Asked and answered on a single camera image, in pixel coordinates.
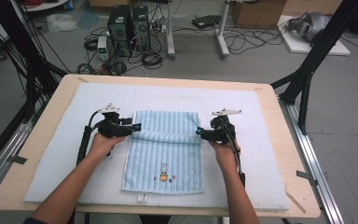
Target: towel tag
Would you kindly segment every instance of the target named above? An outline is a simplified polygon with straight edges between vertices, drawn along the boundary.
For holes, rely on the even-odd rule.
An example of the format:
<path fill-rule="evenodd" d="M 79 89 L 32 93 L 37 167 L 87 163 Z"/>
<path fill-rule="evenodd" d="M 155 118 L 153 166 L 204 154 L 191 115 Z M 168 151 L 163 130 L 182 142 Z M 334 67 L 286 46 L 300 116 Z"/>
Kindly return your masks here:
<path fill-rule="evenodd" d="M 147 201 L 147 194 L 145 192 L 139 192 L 138 203 L 145 203 Z"/>

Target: hand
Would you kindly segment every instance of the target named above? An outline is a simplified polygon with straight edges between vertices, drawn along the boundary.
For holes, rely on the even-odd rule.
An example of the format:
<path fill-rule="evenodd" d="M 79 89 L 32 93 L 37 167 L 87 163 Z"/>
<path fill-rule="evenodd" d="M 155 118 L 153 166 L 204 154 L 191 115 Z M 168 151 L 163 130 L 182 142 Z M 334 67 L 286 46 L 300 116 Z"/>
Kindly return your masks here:
<path fill-rule="evenodd" d="M 115 147 L 117 143 L 122 142 L 125 138 L 126 137 L 107 138 L 100 133 L 96 133 L 92 140 L 91 148 L 89 149 L 87 157 L 101 160 Z"/>
<path fill-rule="evenodd" d="M 222 172 L 237 172 L 237 162 L 235 161 L 231 143 L 219 144 L 217 142 L 209 142 L 209 144 L 214 148 L 216 160 Z M 241 153 L 237 139 L 235 140 L 235 145 L 237 150 Z"/>

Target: blue striped towel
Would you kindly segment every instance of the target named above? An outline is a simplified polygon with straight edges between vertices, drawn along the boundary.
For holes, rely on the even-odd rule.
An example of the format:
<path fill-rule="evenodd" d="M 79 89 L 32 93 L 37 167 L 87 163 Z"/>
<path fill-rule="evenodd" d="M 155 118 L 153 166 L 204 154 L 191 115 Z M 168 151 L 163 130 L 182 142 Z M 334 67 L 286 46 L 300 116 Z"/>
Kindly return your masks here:
<path fill-rule="evenodd" d="M 160 194 L 203 192 L 198 113 L 137 111 L 123 190 Z"/>

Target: computer tower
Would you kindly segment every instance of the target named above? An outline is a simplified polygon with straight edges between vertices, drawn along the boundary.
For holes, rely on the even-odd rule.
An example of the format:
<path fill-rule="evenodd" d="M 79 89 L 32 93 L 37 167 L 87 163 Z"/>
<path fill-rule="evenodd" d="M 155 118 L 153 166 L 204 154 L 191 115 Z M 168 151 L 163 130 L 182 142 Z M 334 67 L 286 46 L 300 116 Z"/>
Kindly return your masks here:
<path fill-rule="evenodd" d="M 114 51 L 119 56 L 131 56 L 131 41 L 134 38 L 130 6 L 113 6 L 107 22 Z"/>
<path fill-rule="evenodd" d="M 135 31 L 134 33 L 137 35 L 136 40 L 138 46 L 140 45 L 142 50 L 150 50 L 148 8 L 134 7 L 132 11 L 132 22 Z"/>

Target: wooden tabletop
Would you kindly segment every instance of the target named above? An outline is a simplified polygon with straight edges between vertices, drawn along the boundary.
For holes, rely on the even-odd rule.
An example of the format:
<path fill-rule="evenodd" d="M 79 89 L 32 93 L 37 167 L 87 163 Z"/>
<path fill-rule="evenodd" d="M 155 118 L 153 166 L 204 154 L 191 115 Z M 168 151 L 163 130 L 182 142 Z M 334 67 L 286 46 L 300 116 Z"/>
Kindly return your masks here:
<path fill-rule="evenodd" d="M 0 185 L 0 210 L 33 211 L 38 203 L 23 198 L 34 178 L 37 165 L 47 148 L 62 115 L 82 82 L 131 84 L 145 86 L 190 87 L 221 90 L 254 91 L 268 129 L 268 135 L 280 169 L 290 209 L 282 212 L 257 212 L 260 217 L 318 217 L 321 212 L 307 179 L 296 176 L 304 171 L 296 145 L 283 117 L 273 89 L 268 84 L 185 80 L 148 77 L 102 77 L 67 75 L 55 91 L 41 118 L 34 126 L 19 156 L 28 159 L 23 165 L 13 163 Z M 79 204 L 78 212 L 132 213 L 161 215 L 228 216 L 222 208 L 154 207 L 129 205 Z"/>

